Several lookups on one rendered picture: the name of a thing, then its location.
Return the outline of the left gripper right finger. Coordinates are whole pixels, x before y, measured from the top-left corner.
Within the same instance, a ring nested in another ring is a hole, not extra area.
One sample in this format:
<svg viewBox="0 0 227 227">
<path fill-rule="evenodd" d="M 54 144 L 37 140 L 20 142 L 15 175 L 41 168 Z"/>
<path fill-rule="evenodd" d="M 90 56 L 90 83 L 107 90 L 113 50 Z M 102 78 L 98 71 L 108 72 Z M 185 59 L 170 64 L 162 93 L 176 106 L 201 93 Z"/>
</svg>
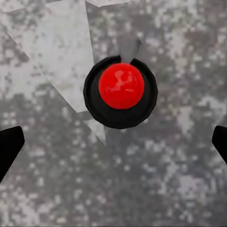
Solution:
<svg viewBox="0 0 227 227">
<path fill-rule="evenodd" d="M 222 126 L 216 126 L 212 143 L 216 147 L 217 151 L 220 153 L 222 158 L 227 164 L 227 128 Z"/>
</svg>

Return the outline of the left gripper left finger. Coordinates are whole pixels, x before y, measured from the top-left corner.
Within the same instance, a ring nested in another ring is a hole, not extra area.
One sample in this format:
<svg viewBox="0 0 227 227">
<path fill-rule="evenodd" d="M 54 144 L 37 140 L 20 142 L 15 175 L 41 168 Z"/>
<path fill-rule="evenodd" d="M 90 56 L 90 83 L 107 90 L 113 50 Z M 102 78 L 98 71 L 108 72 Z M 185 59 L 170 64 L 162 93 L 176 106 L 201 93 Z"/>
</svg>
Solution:
<svg viewBox="0 0 227 227">
<path fill-rule="evenodd" d="M 21 126 L 0 131 L 0 182 L 25 143 Z"/>
</svg>

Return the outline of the insectifuge atomizer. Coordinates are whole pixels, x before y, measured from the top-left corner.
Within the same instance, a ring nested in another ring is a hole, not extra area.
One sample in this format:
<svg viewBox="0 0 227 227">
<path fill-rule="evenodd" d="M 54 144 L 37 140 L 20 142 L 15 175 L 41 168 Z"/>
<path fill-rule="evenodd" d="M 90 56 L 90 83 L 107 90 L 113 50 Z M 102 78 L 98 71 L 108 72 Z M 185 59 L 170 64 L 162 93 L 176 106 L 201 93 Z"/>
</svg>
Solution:
<svg viewBox="0 0 227 227">
<path fill-rule="evenodd" d="M 84 84 L 86 107 L 103 125 L 135 127 L 146 120 L 157 103 L 155 76 L 135 56 L 143 40 L 134 35 L 117 37 L 120 55 L 92 67 Z"/>
</svg>

